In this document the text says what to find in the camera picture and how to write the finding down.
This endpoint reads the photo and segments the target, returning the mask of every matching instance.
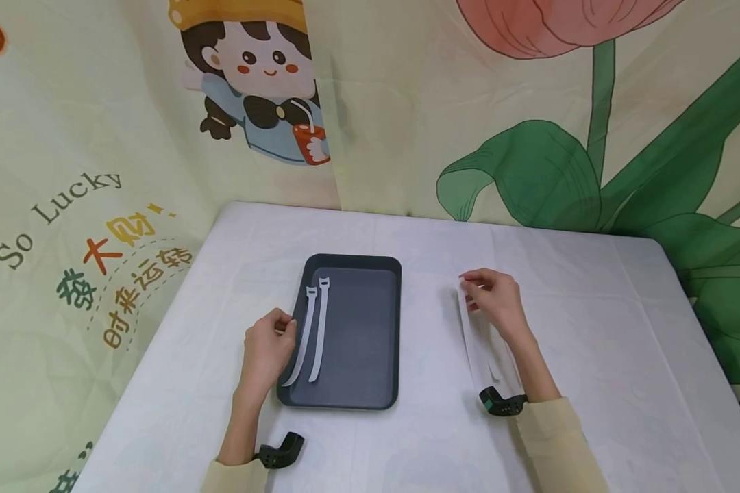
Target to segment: hand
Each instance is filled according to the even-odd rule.
[[[184,63],[186,68],[181,77],[184,88],[191,90],[203,90],[203,72],[188,60]]]
[[[236,389],[239,403],[260,407],[296,347],[296,320],[279,308],[271,310],[244,337],[244,364]]]
[[[307,150],[315,162],[325,161],[329,157],[327,153],[323,152],[323,140],[318,139],[318,137],[312,137],[310,139],[310,143],[307,144]]]
[[[469,311],[480,310],[507,342],[534,341],[521,304],[521,288],[511,275],[491,269],[470,270],[461,275]]]

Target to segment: black bow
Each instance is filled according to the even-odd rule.
[[[247,118],[252,122],[252,125],[259,129],[273,129],[282,120],[291,125],[309,124],[310,120],[307,118],[307,113],[293,104],[293,101],[311,110],[306,101],[298,98],[287,99],[277,104],[266,98],[245,97],[244,111],[246,111]]]

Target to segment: fabric backdrop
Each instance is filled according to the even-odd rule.
[[[0,492],[235,199],[655,238],[740,400],[740,0],[304,1],[0,0]]]

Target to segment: white table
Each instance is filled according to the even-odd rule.
[[[515,426],[480,406],[454,281],[515,276],[532,330],[614,492],[740,492],[740,409],[651,240],[253,203],[225,207],[86,465],[77,493],[196,492],[219,449],[244,331],[293,308],[316,253],[400,260],[400,391],[385,412],[289,409],[307,439],[270,492],[531,492]]]

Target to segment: crown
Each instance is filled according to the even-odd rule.
[[[271,21],[307,34],[301,0],[169,0],[167,15],[182,31],[208,21]]]

